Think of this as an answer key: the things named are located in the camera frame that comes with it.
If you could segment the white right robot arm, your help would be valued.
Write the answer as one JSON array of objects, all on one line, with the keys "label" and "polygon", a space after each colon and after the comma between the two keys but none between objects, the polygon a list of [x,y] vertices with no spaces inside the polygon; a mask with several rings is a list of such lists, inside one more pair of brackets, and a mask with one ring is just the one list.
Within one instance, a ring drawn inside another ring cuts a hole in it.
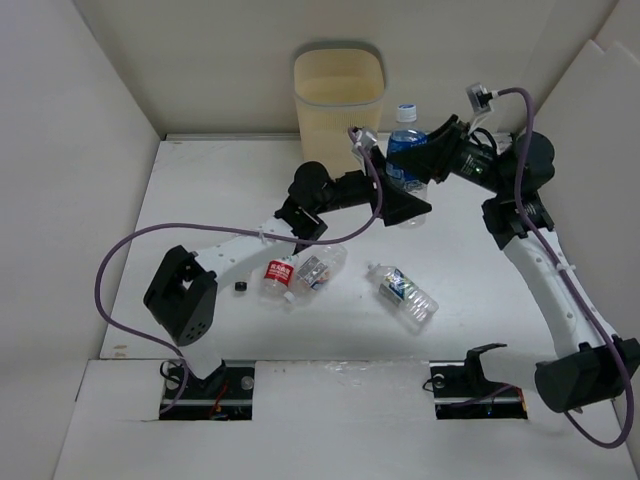
[{"label": "white right robot arm", "polygon": [[620,396],[639,366],[639,343],[600,317],[562,252],[538,194],[555,174],[554,156],[540,133],[498,154],[451,116],[425,143],[390,152],[387,161],[424,184],[457,175],[492,192],[482,205],[486,228],[526,282],[554,344],[555,358],[537,362],[530,376],[546,406],[564,413]]}]

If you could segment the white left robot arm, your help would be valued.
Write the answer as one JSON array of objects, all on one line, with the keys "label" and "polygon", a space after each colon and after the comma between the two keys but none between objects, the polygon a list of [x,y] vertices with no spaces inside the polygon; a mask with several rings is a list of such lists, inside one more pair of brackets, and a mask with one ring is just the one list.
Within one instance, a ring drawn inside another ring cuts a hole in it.
[{"label": "white left robot arm", "polygon": [[319,240],[327,229],[323,213],[368,204],[374,218],[395,226],[431,211],[428,202],[387,179],[384,163],[376,152],[373,173],[356,170],[333,180],[321,163],[305,162],[283,205],[257,234],[237,235],[199,252],[176,246],[165,254],[143,303],[185,357],[188,384],[196,393],[208,397],[222,387],[224,358],[211,328],[217,296],[225,288]]}]

